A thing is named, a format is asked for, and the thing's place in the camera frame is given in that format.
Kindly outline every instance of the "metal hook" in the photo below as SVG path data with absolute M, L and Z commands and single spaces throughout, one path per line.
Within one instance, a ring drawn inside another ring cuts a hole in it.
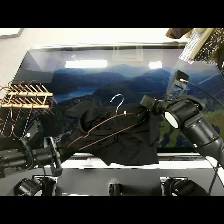
M 117 96 L 122 96 L 123 99 L 122 99 L 122 101 L 120 102 L 120 104 L 118 104 L 118 106 L 117 106 L 116 114 L 117 114 L 117 111 L 118 111 L 119 107 L 120 107 L 120 106 L 122 105 L 122 103 L 124 102 L 124 96 L 123 96 L 122 94 L 119 93 L 119 94 L 115 95 L 115 96 L 110 100 L 110 103 L 111 103 Z

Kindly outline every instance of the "clothes hanger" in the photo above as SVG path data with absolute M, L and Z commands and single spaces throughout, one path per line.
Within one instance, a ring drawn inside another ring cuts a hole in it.
M 118 104 L 118 106 L 117 106 L 117 108 L 116 108 L 116 111 L 115 111 L 115 115 L 112 116 L 112 117 L 110 117 L 110 118 L 108 118 L 108 119 L 106 119 L 105 121 L 99 123 L 98 125 L 94 126 L 93 128 L 91 128 L 85 136 L 80 136 L 80 137 L 78 137 L 77 139 L 73 140 L 73 141 L 66 147 L 66 149 L 68 149 L 72 144 L 74 144 L 74 142 L 78 141 L 79 139 L 87 138 L 87 137 L 89 136 L 89 134 L 90 134 L 94 129 L 96 129 L 97 127 L 99 127 L 100 125 L 106 123 L 106 122 L 109 121 L 109 120 L 112 120 L 112 119 L 114 119 L 114 118 L 116 118 L 116 117 L 120 117 L 120 116 L 136 115 L 136 113 L 127 113 L 126 111 L 124 111 L 123 114 L 117 114 L 119 107 L 120 107 L 120 106 L 122 105 L 122 103 L 124 102 L 124 96 L 123 96 L 122 94 L 117 94 L 117 95 L 115 95 L 115 96 L 110 100 L 110 103 L 111 103 L 117 96 L 122 96 L 123 99 L 122 99 L 122 101 Z M 113 134 L 111 134 L 111 135 L 108 135 L 108 136 L 106 136 L 106 137 L 104 137 L 104 138 L 102 138 L 102 139 L 99 139 L 99 140 L 97 140 L 97 141 L 95 141 L 95 142 L 93 142 L 93 143 L 91 143 L 91 144 L 89 144 L 89 145 L 87 145 L 87 146 L 84 146 L 84 147 L 80 148 L 79 150 L 82 150 L 82 149 L 87 148 L 87 147 L 89 147 L 89 146 L 91 146 L 91 145 L 94 145 L 94 144 L 96 144 L 96 143 L 98 143 L 98 142 L 100 142 L 100 141 L 103 141 L 103 140 L 105 140 L 105 139 L 107 139 L 107 138 L 109 138 L 109 137 L 111 137 L 111 136 L 113 136 L 113 135 L 116 135 L 116 134 L 118 134 L 118 133 L 120 133 L 120 132 L 122 132 L 122 131 L 125 131 L 125 130 L 129 129 L 129 128 L 132 128 L 132 127 L 134 127 L 134 126 L 136 126 L 136 125 L 138 125 L 138 124 L 141 124 L 141 123 L 143 123 L 144 121 L 145 121 L 145 119 L 144 119 L 143 121 L 137 123 L 137 124 L 128 126 L 127 128 L 124 128 L 124 129 L 122 129 L 122 130 L 120 130 L 120 131 L 117 131 L 117 132 L 115 132 L 115 133 L 113 133 Z

